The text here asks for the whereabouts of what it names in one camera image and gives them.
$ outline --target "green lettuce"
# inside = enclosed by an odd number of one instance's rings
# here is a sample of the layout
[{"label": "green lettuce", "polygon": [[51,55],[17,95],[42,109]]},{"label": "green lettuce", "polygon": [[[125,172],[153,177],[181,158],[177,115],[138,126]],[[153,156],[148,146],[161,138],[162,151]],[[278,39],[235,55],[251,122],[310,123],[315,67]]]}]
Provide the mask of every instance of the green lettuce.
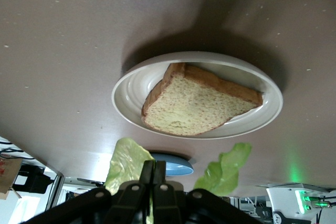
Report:
[{"label": "green lettuce", "polygon": [[238,186],[239,169],[246,163],[252,146],[248,143],[237,143],[228,153],[221,153],[218,162],[209,163],[194,186],[202,188],[217,196],[227,196]]},{"label": "green lettuce", "polygon": [[146,160],[154,158],[133,139],[129,137],[119,139],[110,161],[105,188],[113,195],[118,192],[122,183],[139,180]]}]

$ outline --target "slice of bread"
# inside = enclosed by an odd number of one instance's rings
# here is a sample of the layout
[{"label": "slice of bread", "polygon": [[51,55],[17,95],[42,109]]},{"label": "slice of bread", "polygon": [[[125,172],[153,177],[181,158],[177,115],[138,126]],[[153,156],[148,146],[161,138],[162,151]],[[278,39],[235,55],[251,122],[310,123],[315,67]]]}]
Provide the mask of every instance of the slice of bread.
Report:
[{"label": "slice of bread", "polygon": [[147,96],[141,113],[144,124],[154,130],[193,136],[262,104],[255,90],[186,63],[173,63]]}]

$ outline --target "brown crust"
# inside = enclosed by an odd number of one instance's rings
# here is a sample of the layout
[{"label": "brown crust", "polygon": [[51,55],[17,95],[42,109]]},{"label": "brown crust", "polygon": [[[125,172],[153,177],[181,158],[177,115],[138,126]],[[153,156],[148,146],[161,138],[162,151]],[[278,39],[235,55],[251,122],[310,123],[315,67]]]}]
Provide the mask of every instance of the brown crust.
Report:
[{"label": "brown crust", "polygon": [[184,62],[172,63],[168,66],[167,71],[163,76],[163,79],[148,94],[145,103],[142,107],[141,119],[143,123],[148,127],[153,129],[152,126],[146,124],[145,122],[146,112],[148,108],[158,99],[158,97],[162,94],[162,91],[165,90],[165,88],[171,83],[173,77],[177,75],[183,76],[186,79],[193,80],[205,87],[212,87],[218,92],[226,93],[233,97],[237,97],[244,101],[253,103],[255,105],[254,108],[257,108],[263,104],[263,98],[261,96],[261,93],[258,91],[255,91],[247,87],[243,87],[231,81],[223,80],[214,75],[213,73],[210,73],[206,70],[203,70],[195,66],[187,65]]}]

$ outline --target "blue plate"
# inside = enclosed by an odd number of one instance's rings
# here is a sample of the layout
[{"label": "blue plate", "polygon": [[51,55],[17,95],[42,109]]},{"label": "blue plate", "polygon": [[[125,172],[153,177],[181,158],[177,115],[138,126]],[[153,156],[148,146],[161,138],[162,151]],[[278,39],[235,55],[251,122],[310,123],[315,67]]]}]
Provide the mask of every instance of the blue plate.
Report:
[{"label": "blue plate", "polygon": [[166,176],[181,176],[194,172],[191,164],[181,157],[161,153],[151,153],[151,155],[156,161],[166,161]]}]

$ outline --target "white machine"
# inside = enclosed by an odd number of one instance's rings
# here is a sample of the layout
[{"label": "white machine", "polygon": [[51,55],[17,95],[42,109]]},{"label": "white machine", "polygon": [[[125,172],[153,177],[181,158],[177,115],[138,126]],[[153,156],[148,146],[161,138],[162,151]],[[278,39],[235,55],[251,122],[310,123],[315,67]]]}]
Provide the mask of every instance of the white machine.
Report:
[{"label": "white machine", "polygon": [[267,188],[271,201],[274,224],[311,224],[319,219],[323,208],[335,203],[326,201],[330,192],[324,188],[305,184],[287,184]]}]

